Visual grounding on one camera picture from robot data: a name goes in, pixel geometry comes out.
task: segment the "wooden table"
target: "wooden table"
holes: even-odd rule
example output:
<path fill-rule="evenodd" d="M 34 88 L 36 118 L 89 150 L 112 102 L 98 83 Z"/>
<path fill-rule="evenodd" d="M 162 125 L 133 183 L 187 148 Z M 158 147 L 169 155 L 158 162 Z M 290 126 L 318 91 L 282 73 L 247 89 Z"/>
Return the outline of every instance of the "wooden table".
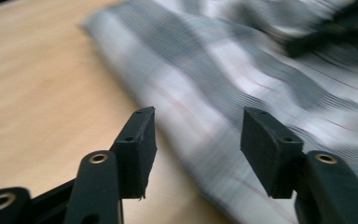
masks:
<path fill-rule="evenodd" d="M 79 28 L 108 0 L 0 5 L 0 188 L 37 196 L 108 149 L 138 108 Z M 125 200 L 126 223 L 229 223 L 207 203 L 158 134 L 146 200 Z"/>

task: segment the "gray striped fabric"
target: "gray striped fabric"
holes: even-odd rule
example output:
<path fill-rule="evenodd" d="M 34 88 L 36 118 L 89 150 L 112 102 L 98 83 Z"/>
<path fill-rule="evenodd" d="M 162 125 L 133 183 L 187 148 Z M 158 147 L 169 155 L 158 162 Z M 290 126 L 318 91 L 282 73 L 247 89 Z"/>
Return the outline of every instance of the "gray striped fabric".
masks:
<path fill-rule="evenodd" d="M 297 60 L 274 40 L 342 7 L 339 0 L 132 0 L 85 29 L 159 127 L 203 194 L 239 223 L 296 223 L 293 201 L 267 197 L 240 152 L 244 106 L 267 110 L 358 174 L 358 49 Z"/>

